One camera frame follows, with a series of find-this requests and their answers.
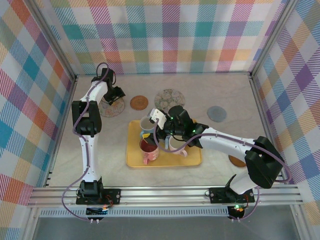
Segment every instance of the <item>plaid fabric backdrop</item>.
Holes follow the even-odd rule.
[[[41,187],[71,81],[22,0],[0,0],[0,239]]]
[[[36,0],[76,73],[247,72],[287,0]]]
[[[320,0],[301,0],[256,82],[272,133],[320,237]]]

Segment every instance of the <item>purple cable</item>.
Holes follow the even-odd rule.
[[[87,222],[90,222],[89,219],[87,218],[84,218],[84,217],[80,217],[76,214],[74,214],[69,208],[67,208],[67,206],[65,205],[64,203],[64,197],[65,197],[65,194],[67,193],[67,191],[74,185],[76,184],[77,182],[79,182],[86,174],[87,172],[89,171],[89,168],[90,168],[90,160],[89,160],[89,147],[88,147],[88,142],[87,142],[87,139],[76,132],[76,128],[77,128],[77,125],[79,124],[80,120],[82,119],[82,117],[86,114],[88,108],[89,108],[89,98],[90,98],[90,94],[91,92],[97,87],[98,84],[100,84],[106,77],[107,77],[107,74],[109,72],[109,66],[106,62],[101,62],[99,63],[99,65],[96,67],[96,76],[98,76],[98,68],[102,65],[102,64],[105,64],[107,69],[106,69],[106,73],[103,75],[103,77],[92,87],[90,88],[90,90],[88,91],[85,99],[86,99],[86,106],[83,110],[83,112],[80,114],[80,116],[78,117],[78,119],[75,121],[74,123],[74,126],[72,128],[72,132],[73,134],[77,135],[79,138],[82,138],[85,142],[85,152],[86,152],[86,169],[84,171],[84,173],[81,175],[81,177],[79,177],[77,180],[75,180],[73,183],[71,183],[62,193],[62,197],[61,197],[61,202],[62,202],[62,205],[63,207],[65,208],[65,210],[67,210],[71,215],[75,216],[77,219],[80,219],[80,220],[83,220],[83,221],[87,221]]]
[[[175,153],[175,152],[178,152],[180,151],[181,149],[183,149],[184,147],[186,147],[192,140],[196,139],[196,138],[199,138],[199,137],[202,137],[202,136],[208,136],[208,137],[220,137],[220,138],[223,138],[223,139],[227,139],[227,140],[231,140],[231,141],[234,141],[236,143],[239,143],[239,144],[245,144],[249,147],[252,147],[252,148],[255,148],[255,149],[258,149],[266,154],[268,154],[270,157],[274,158],[275,160],[277,160],[284,168],[285,170],[287,171],[288,173],[288,177],[287,179],[285,180],[275,180],[276,182],[278,183],[288,183],[291,179],[292,179],[292,174],[291,174],[291,171],[289,169],[289,167],[280,159],[278,158],[276,155],[274,155],[272,152],[269,152],[268,150],[260,147],[260,146],[257,146],[257,145],[254,145],[254,144],[251,144],[249,142],[244,142],[244,141],[241,141],[239,139],[236,139],[236,138],[233,138],[231,136],[226,136],[226,135],[223,135],[223,134],[217,134],[217,133],[201,133],[201,134],[198,134],[198,135],[195,135],[193,136],[192,138],[190,138],[188,141],[185,142],[185,144],[183,144],[181,147],[179,147],[178,149],[176,150],[167,150],[167,149],[164,149],[162,146],[160,146],[159,142],[157,141],[157,135],[156,135],[156,129],[157,129],[157,125],[158,125],[158,122],[159,122],[159,119],[157,118],[156,119],[156,122],[154,123],[154,128],[153,128],[153,138],[154,138],[154,141],[155,141],[155,144],[158,146],[159,149],[161,149],[162,151],[166,152],[166,153]],[[256,210],[257,208],[257,205],[258,205],[258,202],[259,202],[259,198],[260,198],[260,191],[259,191],[259,187],[257,186],[256,187],[257,189],[257,199],[256,199],[256,202],[255,202],[255,205],[252,209],[252,211],[245,217],[241,218],[242,220],[243,219],[246,219],[247,217],[251,216],[251,214]]]

